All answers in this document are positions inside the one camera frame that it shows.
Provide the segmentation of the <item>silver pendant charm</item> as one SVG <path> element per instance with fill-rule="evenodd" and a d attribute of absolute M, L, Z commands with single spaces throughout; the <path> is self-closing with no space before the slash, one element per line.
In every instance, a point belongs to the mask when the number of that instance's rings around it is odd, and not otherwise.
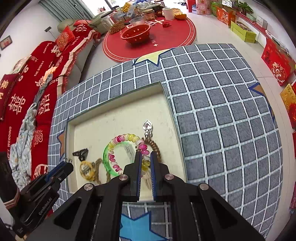
<path fill-rule="evenodd" d="M 67 163 L 72 163 L 72 159 L 70 159 L 70 158 L 64 158 L 64 161 Z"/>

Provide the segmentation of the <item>black claw hair clip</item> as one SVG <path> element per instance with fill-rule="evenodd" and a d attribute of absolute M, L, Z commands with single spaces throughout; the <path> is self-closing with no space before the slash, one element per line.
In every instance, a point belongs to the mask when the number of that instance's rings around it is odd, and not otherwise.
<path fill-rule="evenodd" d="M 88 152 L 89 150 L 86 148 L 86 149 L 81 149 L 79 151 L 75 151 L 72 153 L 72 155 L 78 157 L 79 161 L 82 162 L 86 160 Z"/>

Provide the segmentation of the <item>green translucent bangle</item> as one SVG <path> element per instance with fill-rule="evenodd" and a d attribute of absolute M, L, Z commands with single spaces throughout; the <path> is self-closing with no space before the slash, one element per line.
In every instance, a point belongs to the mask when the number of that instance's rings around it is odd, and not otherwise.
<path fill-rule="evenodd" d="M 112 141 L 109 142 L 103 151 L 102 161 L 107 173 L 112 176 L 123 174 L 123 168 L 121 168 L 115 160 L 114 149 L 116 147 L 124 148 L 130 163 L 134 161 L 135 156 L 135 150 L 128 142 L 121 142 L 117 144 L 114 144 Z"/>

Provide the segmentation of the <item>silver heart pink pendant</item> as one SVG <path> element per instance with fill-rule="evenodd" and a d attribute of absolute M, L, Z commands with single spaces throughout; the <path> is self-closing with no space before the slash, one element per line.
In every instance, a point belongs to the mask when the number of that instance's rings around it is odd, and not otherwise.
<path fill-rule="evenodd" d="M 143 124 L 144 136 L 146 139 L 151 139 L 153 137 L 152 130 L 153 126 L 149 120 L 146 120 Z"/>

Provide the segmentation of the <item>beige bunny hair clip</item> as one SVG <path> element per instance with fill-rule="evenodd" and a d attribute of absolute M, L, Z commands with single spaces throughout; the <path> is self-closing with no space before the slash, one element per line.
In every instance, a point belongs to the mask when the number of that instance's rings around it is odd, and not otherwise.
<path fill-rule="evenodd" d="M 144 184 L 145 184 L 145 187 L 147 188 L 147 190 L 152 192 L 152 179 L 151 179 L 150 171 L 146 171 L 146 173 L 143 175 L 142 179 L 144 181 Z"/>

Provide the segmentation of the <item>shallow cream tray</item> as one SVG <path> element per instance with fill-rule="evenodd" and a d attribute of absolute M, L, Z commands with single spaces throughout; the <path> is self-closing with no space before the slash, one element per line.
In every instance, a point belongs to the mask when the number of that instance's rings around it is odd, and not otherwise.
<path fill-rule="evenodd" d="M 80 174 L 79 158 L 73 153 L 88 149 L 86 161 L 103 158 L 104 149 L 119 135 L 144 137 L 143 125 L 152 124 L 152 140 L 157 144 L 162 163 L 169 172 L 186 180 L 182 145 L 164 88 L 154 83 L 91 107 L 67 121 L 65 157 L 72 160 L 73 172 L 68 176 L 71 193 L 87 183 Z"/>

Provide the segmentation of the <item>grey patterned cloth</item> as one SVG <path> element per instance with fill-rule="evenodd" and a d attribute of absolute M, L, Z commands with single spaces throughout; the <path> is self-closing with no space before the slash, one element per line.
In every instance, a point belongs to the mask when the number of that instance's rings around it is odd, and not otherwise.
<path fill-rule="evenodd" d="M 42 87 L 39 88 L 33 103 L 27 110 L 27 113 L 22 121 L 16 142 L 10 147 L 9 165 L 12 170 L 12 177 L 17 187 L 22 190 L 31 181 L 32 155 L 31 147 L 36 129 L 36 115 L 38 107 L 41 103 L 41 97 L 50 83 L 53 80 L 53 74 L 49 74 L 44 81 Z"/>

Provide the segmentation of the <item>grey checkered tablecloth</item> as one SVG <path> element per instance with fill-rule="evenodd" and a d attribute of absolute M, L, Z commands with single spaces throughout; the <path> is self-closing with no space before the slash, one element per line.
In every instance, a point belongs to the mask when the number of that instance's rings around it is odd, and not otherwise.
<path fill-rule="evenodd" d="M 232 44 L 197 44 L 128 61 L 63 94 L 49 137 L 49 168 L 62 159 L 69 118 L 159 82 L 181 136 L 187 180 L 206 182 L 266 237 L 283 180 L 278 125 L 254 72 Z"/>

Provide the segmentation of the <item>red sofa cover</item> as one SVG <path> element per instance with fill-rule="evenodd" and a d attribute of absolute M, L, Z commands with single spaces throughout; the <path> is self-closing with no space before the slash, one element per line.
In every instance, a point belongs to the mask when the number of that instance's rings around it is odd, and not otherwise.
<path fill-rule="evenodd" d="M 59 51 L 55 41 L 41 42 L 1 79 L 1 151 L 9 160 L 10 147 L 16 142 L 28 108 L 47 76 L 53 74 L 37 110 L 31 147 L 31 181 L 48 172 L 49 135 L 56 101 L 66 90 L 79 83 L 78 56 L 101 37 L 99 32 L 86 24 L 78 25 L 72 32 L 75 39 L 63 52 Z"/>

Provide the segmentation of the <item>red square cushion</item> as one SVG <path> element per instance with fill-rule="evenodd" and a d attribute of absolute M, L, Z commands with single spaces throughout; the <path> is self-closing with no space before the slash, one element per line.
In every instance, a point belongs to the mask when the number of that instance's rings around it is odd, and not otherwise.
<path fill-rule="evenodd" d="M 59 51 L 63 52 L 64 49 L 75 39 L 73 32 L 70 30 L 68 26 L 63 30 L 62 33 L 55 40 L 55 43 L 58 46 Z"/>

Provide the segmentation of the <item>red colander basket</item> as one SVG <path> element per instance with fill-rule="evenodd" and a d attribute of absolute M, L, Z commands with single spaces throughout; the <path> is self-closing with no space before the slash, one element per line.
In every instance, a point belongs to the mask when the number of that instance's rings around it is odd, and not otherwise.
<path fill-rule="evenodd" d="M 150 29 L 149 24 L 136 25 L 125 30 L 120 38 L 131 45 L 141 44 L 149 39 Z"/>

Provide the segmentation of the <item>clear jar of snacks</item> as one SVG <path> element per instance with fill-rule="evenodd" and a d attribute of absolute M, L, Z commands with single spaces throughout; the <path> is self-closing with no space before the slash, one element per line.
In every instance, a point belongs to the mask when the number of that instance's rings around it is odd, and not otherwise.
<path fill-rule="evenodd" d="M 119 22 L 114 23 L 114 24 L 109 28 L 109 31 L 108 31 L 108 32 L 109 32 L 110 34 L 115 34 L 115 33 L 121 31 L 121 30 L 124 29 L 124 28 L 125 28 L 125 24 L 124 24 L 124 22 L 119 21 Z"/>

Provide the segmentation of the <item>red round rug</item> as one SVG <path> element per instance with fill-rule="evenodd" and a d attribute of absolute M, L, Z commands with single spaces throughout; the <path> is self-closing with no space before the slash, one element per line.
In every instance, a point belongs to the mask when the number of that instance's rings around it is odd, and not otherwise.
<path fill-rule="evenodd" d="M 121 34 L 132 28 L 125 27 L 115 34 L 106 34 L 103 40 L 104 54 L 116 62 L 126 62 L 152 52 L 192 44 L 196 39 L 196 27 L 189 19 L 169 21 L 169 27 L 162 27 L 165 18 L 159 17 L 151 23 L 149 38 L 141 44 L 130 44 Z"/>

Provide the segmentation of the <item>red gift box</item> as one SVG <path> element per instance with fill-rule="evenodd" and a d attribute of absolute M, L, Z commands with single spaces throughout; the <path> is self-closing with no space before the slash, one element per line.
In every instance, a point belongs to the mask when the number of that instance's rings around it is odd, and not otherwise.
<path fill-rule="evenodd" d="M 295 61 L 274 40 L 267 38 L 261 56 L 280 86 L 284 86 L 295 71 Z"/>

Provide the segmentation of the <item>white cylinder cup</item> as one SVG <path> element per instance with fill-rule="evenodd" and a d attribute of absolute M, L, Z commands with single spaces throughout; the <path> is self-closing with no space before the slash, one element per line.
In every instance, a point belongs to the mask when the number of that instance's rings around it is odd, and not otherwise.
<path fill-rule="evenodd" d="M 167 21 L 171 21 L 175 19 L 174 10 L 172 8 L 163 8 L 162 14 Z"/>

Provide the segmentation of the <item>green yellow box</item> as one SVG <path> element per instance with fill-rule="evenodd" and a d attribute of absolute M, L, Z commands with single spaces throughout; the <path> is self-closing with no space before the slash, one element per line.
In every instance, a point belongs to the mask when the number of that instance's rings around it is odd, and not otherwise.
<path fill-rule="evenodd" d="M 256 33 L 250 30 L 246 25 L 241 22 L 231 22 L 231 31 L 235 33 L 243 42 L 255 43 Z"/>

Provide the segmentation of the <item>red floral wrapped box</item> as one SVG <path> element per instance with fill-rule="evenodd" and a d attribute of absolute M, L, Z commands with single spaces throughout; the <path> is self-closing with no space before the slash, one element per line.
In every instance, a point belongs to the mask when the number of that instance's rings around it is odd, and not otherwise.
<path fill-rule="evenodd" d="M 196 0 L 197 15 L 211 15 L 211 0 Z"/>

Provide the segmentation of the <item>potted green plant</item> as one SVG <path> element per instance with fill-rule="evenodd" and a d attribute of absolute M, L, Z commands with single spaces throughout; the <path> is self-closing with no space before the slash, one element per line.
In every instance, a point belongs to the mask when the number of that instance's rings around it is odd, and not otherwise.
<path fill-rule="evenodd" d="M 243 15 L 253 13 L 253 9 L 246 2 L 234 0 L 232 1 L 232 7 L 237 11 L 240 11 Z"/>

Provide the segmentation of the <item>framed wall picture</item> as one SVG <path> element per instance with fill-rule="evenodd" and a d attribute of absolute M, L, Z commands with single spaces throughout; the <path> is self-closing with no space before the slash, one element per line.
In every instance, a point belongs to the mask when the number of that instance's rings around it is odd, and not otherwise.
<path fill-rule="evenodd" d="M 3 40 L 0 41 L 1 50 L 4 50 L 6 47 L 8 47 L 10 44 L 12 44 L 12 39 L 10 36 L 7 36 Z"/>

